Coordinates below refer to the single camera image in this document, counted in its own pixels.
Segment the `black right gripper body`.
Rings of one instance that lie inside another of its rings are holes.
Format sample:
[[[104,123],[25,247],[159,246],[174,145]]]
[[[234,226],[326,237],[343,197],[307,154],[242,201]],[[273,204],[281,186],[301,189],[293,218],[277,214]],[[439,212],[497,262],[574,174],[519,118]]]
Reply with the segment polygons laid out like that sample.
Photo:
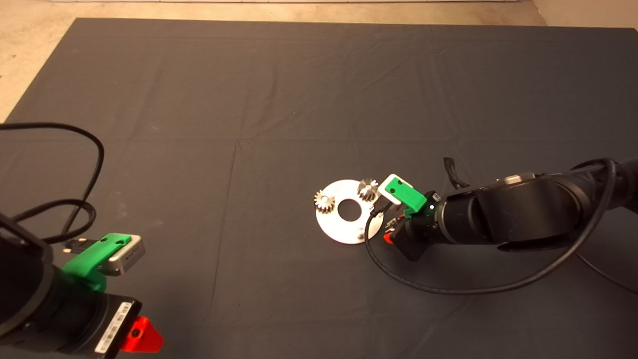
[[[426,250],[449,243],[437,220],[441,196],[437,192],[425,193],[426,204],[417,213],[403,214],[389,221],[394,247],[411,262],[419,261]]]

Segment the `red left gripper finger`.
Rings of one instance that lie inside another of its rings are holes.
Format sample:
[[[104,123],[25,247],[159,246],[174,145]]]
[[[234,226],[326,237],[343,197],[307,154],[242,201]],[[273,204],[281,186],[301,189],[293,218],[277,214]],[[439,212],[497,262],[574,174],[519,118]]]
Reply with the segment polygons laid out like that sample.
[[[158,353],[164,339],[146,317],[137,317],[124,340],[124,352]]]

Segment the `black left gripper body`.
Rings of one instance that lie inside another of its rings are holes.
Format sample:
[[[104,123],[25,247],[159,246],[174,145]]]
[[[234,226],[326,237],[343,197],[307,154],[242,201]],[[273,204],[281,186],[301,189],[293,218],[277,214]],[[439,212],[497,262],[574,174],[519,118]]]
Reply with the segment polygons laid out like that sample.
[[[114,359],[142,309],[141,301],[103,292],[66,299],[54,315],[54,352],[90,359]]]

